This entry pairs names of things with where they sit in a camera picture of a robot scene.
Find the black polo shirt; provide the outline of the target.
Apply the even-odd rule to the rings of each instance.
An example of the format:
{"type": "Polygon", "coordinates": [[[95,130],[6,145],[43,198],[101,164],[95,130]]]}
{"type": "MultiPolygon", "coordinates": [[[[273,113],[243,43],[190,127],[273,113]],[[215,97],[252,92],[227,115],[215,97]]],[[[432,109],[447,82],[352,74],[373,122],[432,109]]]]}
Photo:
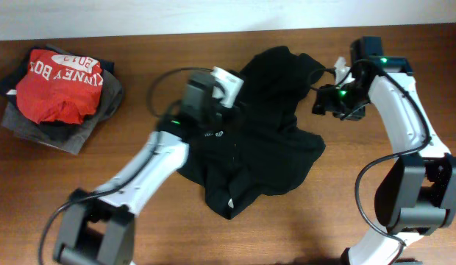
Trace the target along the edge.
{"type": "Polygon", "coordinates": [[[308,54],[277,46],[241,69],[240,115],[193,139],[178,171],[204,188],[211,210],[233,219],[259,196],[283,195],[304,182],[326,144],[320,135],[299,129],[296,109],[322,68],[308,54]]]}

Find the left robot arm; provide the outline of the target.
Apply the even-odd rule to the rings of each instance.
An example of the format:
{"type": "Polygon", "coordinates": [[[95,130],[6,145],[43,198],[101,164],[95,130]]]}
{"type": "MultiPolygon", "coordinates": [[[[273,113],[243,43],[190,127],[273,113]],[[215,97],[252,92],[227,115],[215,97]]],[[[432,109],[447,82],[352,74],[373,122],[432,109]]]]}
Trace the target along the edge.
{"type": "Polygon", "coordinates": [[[59,264],[133,264],[136,219],[158,188],[188,159],[189,142],[217,131],[237,110],[244,78],[222,68],[188,69],[185,95],[158,115],[148,141],[106,183],[87,192],[78,188],[47,220],[37,262],[43,264],[47,234],[62,215],[53,261],[59,264]]]}

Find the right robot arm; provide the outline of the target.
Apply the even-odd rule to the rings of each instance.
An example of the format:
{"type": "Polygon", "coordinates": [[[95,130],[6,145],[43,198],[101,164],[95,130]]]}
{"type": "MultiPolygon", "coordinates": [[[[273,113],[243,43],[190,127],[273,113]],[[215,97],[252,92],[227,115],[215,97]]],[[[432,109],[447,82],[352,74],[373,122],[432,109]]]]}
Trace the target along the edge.
{"type": "Polygon", "coordinates": [[[340,262],[401,264],[407,247],[453,222],[456,157],[427,117],[407,58],[386,56],[381,38],[374,36],[357,39],[350,52],[350,66],[340,57],[329,68],[335,82],[317,89],[312,112],[359,121],[366,105],[373,105],[393,151],[367,164],[355,180],[355,202],[369,229],[343,251],[340,262]],[[394,164],[376,191],[371,220],[360,201],[360,183],[370,168],[387,160],[394,164]]]}

